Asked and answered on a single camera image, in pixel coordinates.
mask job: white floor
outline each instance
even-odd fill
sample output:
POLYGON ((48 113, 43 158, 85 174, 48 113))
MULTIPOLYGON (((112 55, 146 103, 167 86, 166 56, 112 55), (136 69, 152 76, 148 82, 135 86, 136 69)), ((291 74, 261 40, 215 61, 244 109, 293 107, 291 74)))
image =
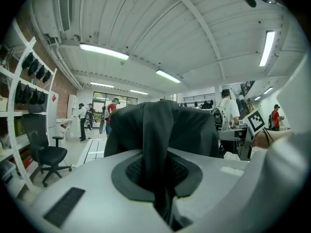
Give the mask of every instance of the white floor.
MULTIPOLYGON (((86 136, 89 138, 99 138, 99 139, 106 139, 106 134, 99 134, 98 129, 93 129, 92 131, 86 131, 86 136)), ((66 139, 66 143, 62 146, 67 149, 67 155, 65 156, 65 159, 63 162, 61 162, 60 166, 70 166, 70 165, 77 165, 79 158, 83 152, 83 149, 87 143, 80 143, 80 139, 77 138, 68 138, 66 139)), ((65 177, 70 172, 68 169, 60 170, 58 171, 59 174, 62 177, 65 177)), ((31 180, 33 184, 36 187, 39 187, 39 192, 31 192, 27 188, 24 188, 23 191, 21 191, 20 195, 18 196, 20 199, 22 199, 27 205, 31 205, 32 202, 35 200, 35 198, 40 194, 41 191, 46 189, 43 184, 42 180, 46 176, 47 171, 44 171, 43 174, 41 174, 40 171, 36 171, 36 173, 31 177, 31 180)), ((46 183, 48 184, 48 187, 52 185, 53 183, 57 182, 60 178, 56 174, 52 174, 46 183)))

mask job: ceiling light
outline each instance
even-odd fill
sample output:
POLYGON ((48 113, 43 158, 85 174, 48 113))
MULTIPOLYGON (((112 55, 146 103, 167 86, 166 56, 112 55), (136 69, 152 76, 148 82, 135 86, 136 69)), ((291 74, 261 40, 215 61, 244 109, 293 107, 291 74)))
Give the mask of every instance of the ceiling light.
POLYGON ((264 67, 267 63, 267 60, 268 60, 269 55, 270 55, 270 51, 272 49, 273 40, 274 40, 275 35, 276 35, 276 32, 271 32, 271 31, 267 32, 267 34, 266 34, 266 43, 265 43, 263 54, 262 54, 261 61, 259 64, 260 67, 264 67))
POLYGON ((156 71, 156 73, 157 73, 157 74, 160 74, 161 76, 163 76, 163 77, 165 77, 165 78, 167 78, 167 79, 169 79, 169 80, 174 81, 175 83, 180 83, 180 80, 174 78, 173 76, 167 74, 166 72, 164 72, 164 71, 162 71, 162 70, 158 70, 158 71, 156 71))
POLYGON ((144 95, 148 95, 148 93, 145 93, 145 92, 141 92, 141 91, 134 91, 134 90, 130 90, 130 92, 135 92, 135 93, 139 93, 139 94, 144 94, 144 95))
POLYGON ((267 94, 269 91, 271 91, 273 89, 273 87, 270 87, 268 90, 266 90, 265 92, 264 92, 264 94, 267 94))
POLYGON ((113 85, 109 85, 109 84, 103 84, 103 83, 95 83, 95 82, 91 82, 92 85, 98 85, 98 86, 104 86, 104 87, 109 87, 109 88, 113 88, 113 85))
POLYGON ((110 56, 123 59, 123 60, 127 60, 129 57, 128 54, 125 54, 125 53, 121 53, 115 50, 111 50, 109 48, 99 47, 99 46, 86 44, 86 43, 81 43, 80 49, 85 50, 85 51, 98 52, 98 53, 110 55, 110 56))

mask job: white cabinet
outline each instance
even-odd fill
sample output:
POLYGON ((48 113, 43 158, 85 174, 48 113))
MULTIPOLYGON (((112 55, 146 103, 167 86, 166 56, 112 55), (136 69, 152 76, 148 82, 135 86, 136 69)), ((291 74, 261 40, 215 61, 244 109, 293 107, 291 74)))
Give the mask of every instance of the white cabinet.
POLYGON ((78 116, 79 101, 76 95, 69 95, 67 118, 73 118, 78 116))

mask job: white ceiling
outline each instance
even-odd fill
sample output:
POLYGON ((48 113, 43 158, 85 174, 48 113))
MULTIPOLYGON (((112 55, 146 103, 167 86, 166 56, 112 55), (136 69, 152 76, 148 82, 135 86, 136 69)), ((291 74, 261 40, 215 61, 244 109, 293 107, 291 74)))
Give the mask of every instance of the white ceiling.
POLYGON ((32 5, 41 33, 61 40, 61 55, 85 84, 98 81, 156 97, 284 76, 307 49, 286 9, 261 0, 256 8, 243 0, 70 1, 70 30, 65 33, 59 33, 58 0, 33 0, 32 5), (259 67, 267 30, 277 32, 273 53, 267 66, 259 67), (120 61, 82 51, 79 42, 110 47, 130 58, 120 61), (159 68, 182 83, 157 75, 159 68))

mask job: office chair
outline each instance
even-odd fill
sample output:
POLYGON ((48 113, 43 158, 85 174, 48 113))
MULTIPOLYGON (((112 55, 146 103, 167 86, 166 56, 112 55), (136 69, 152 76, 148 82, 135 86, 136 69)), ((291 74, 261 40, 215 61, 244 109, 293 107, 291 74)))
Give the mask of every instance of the office chair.
POLYGON ((69 172, 72 171, 70 166, 58 166, 65 158, 67 149, 58 146, 58 141, 64 139, 62 136, 54 136, 56 140, 56 147, 49 146, 48 137, 46 135, 46 119, 44 115, 27 114, 22 116, 22 125, 28 136, 30 142, 31 156, 34 161, 38 162, 41 173, 49 171, 44 177, 42 183, 44 187, 48 184, 45 181, 55 173, 59 178, 62 176, 57 172, 68 168, 69 172))

